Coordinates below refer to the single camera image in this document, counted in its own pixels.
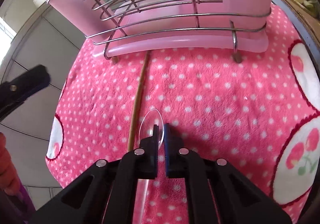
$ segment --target pink polka dot blanket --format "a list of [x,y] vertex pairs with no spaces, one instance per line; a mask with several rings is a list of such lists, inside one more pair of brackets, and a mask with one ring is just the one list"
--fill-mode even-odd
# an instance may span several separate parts
[[[178,48],[153,50],[140,118],[156,108],[202,158],[225,158],[295,223],[320,156],[320,84],[299,35],[275,5],[265,53]],[[86,41],[70,70],[47,152],[52,175],[67,186],[93,162],[126,153],[131,112],[145,56],[97,61]],[[188,223],[182,179],[167,179],[164,149],[150,181],[143,223]]]

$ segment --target wooden stick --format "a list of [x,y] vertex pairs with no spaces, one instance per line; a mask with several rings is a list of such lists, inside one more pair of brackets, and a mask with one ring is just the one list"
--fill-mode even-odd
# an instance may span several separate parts
[[149,58],[150,58],[150,51],[147,51],[144,57],[143,66],[140,73],[140,80],[139,80],[136,97],[134,99],[134,104],[132,109],[131,124],[130,124],[129,139],[128,139],[128,152],[132,151],[134,148],[134,137],[137,130],[138,117],[139,117],[141,98],[142,98],[142,92],[143,92],[143,83],[144,83],[146,70],[149,63]]

